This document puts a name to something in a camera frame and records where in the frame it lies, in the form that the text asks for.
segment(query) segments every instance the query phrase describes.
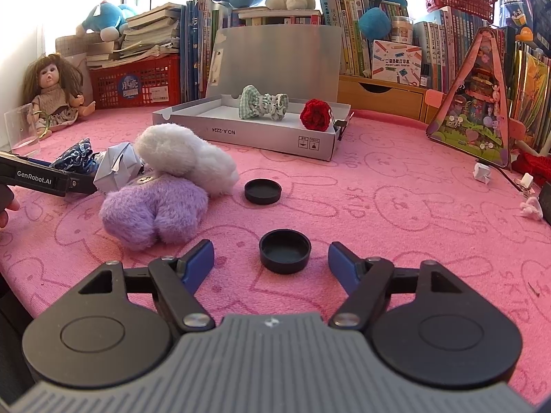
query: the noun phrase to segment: black circular disc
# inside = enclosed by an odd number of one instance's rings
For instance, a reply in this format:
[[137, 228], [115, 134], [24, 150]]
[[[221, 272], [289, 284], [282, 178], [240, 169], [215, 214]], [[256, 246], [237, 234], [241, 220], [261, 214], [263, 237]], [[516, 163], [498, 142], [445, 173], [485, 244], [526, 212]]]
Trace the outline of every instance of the black circular disc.
[[57, 385], [127, 383], [161, 363], [172, 345], [166, 321], [147, 308], [124, 301], [89, 312], [83, 303], [54, 306], [27, 327], [23, 354], [38, 378]]
[[271, 205], [281, 197], [281, 186], [274, 180], [257, 178], [245, 184], [245, 198], [256, 205]]
[[508, 381], [522, 350], [519, 330], [482, 297], [462, 297], [437, 294], [386, 312], [373, 326], [376, 352], [394, 371], [436, 388]]
[[294, 230], [266, 233], [258, 245], [260, 261], [268, 270], [280, 275], [290, 275], [304, 269], [312, 250], [308, 237]]

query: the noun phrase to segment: bookshelf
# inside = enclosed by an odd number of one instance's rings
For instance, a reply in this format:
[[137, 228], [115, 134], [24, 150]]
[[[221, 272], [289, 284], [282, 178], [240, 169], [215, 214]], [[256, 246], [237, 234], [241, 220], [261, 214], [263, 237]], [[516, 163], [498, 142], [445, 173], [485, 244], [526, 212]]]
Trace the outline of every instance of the bookshelf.
[[356, 76], [339, 76], [337, 102], [429, 123], [436, 110], [425, 104], [425, 88]]

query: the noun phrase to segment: pink carpet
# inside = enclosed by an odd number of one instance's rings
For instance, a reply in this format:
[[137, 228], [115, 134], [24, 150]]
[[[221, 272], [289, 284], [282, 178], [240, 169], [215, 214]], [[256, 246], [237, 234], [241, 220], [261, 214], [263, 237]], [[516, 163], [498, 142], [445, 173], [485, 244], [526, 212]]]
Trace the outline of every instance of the pink carpet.
[[[475, 181], [475, 160], [430, 142], [422, 124], [367, 115], [371, 119], [353, 119], [329, 163], [220, 145], [235, 158], [241, 180], [231, 197], [210, 204], [202, 223], [197, 241], [212, 240], [217, 259], [198, 299], [217, 320], [228, 312], [312, 310], [327, 319], [345, 297], [327, 266], [331, 241], [399, 266], [436, 259], [519, 326], [524, 351], [511, 385], [527, 400], [541, 401], [551, 389], [551, 264], [545, 257], [551, 228], [520, 218], [523, 198], [498, 172], [488, 186]], [[53, 159], [86, 136], [97, 151], [133, 141], [150, 123], [147, 109], [98, 112], [44, 141], [40, 157]], [[281, 184], [278, 204], [244, 201], [243, 185], [256, 177]], [[131, 253], [102, 229], [101, 195], [66, 200], [15, 191], [23, 208], [0, 233], [0, 268], [33, 316], [103, 261], [143, 266], [192, 245]], [[310, 237], [312, 257], [302, 273], [277, 276], [261, 266], [258, 239], [277, 228]]]

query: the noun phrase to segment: blue pom-pom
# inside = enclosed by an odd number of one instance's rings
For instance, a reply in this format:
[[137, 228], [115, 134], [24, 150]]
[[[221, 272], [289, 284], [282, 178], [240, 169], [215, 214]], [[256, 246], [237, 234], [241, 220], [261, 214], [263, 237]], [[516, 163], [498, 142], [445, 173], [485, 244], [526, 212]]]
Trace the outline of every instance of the blue pom-pom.
[[390, 33], [391, 23], [387, 14], [380, 8], [372, 8], [362, 15], [359, 22], [360, 31], [367, 40], [381, 40]]

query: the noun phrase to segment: purple fluffy fabric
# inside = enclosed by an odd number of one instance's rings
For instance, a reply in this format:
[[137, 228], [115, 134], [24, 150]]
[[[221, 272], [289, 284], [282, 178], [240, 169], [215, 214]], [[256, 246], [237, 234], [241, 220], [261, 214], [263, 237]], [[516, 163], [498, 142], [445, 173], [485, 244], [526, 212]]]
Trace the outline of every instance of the purple fluffy fabric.
[[144, 175], [109, 193], [100, 210], [105, 230], [131, 250], [145, 250], [157, 240], [187, 243], [207, 212], [208, 196], [186, 179], [168, 174], [146, 183]]

